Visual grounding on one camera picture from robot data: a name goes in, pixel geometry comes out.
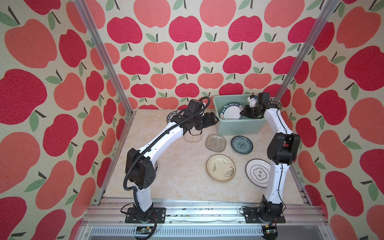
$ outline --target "plate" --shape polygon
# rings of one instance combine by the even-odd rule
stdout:
[[[248,154],[253,150],[253,144],[249,138],[244,136],[235,136],[231,140],[232,148],[241,154]]]
[[[176,110],[176,111],[173,111],[173,112],[171,112],[170,114],[168,114],[168,116],[167,116],[167,123],[169,123],[169,122],[170,122],[170,119],[171,119],[174,115],[178,114],[180,111],[181,111],[181,110]]]
[[[245,166],[245,172],[251,182],[259,187],[267,187],[271,165],[261,159],[252,159]]]
[[[235,176],[236,168],[229,157],[218,154],[208,159],[207,172],[216,181],[227,182]]]
[[[223,120],[242,119],[243,115],[240,115],[241,111],[243,111],[243,106],[240,103],[231,102],[223,107],[220,118]]]

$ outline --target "apple-patterned wallpaper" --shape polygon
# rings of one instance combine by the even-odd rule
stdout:
[[[331,44],[314,44],[282,112],[301,136],[300,180],[338,240],[384,239],[383,7],[340,2],[316,41]]]
[[[183,109],[191,98],[219,94],[274,96],[323,6],[313,0],[97,1],[105,12],[99,33],[133,109]],[[96,7],[88,6],[97,25]],[[317,51],[328,47],[329,34]],[[91,59],[103,69],[96,50]],[[303,63],[297,80],[308,74]]]
[[[126,112],[79,26],[72,1],[0,1],[0,240],[72,240],[114,156]]]

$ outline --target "green plastic bin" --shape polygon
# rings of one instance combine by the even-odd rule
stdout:
[[[249,105],[247,98],[250,94],[236,94],[236,95],[221,95],[215,96],[214,101],[214,112],[219,118],[218,123],[215,125],[217,134],[219,135],[241,135],[241,134],[254,134],[258,133],[263,127],[266,119],[250,119],[244,117],[237,120],[222,120],[220,118],[220,112],[227,103],[238,102],[243,107]]]

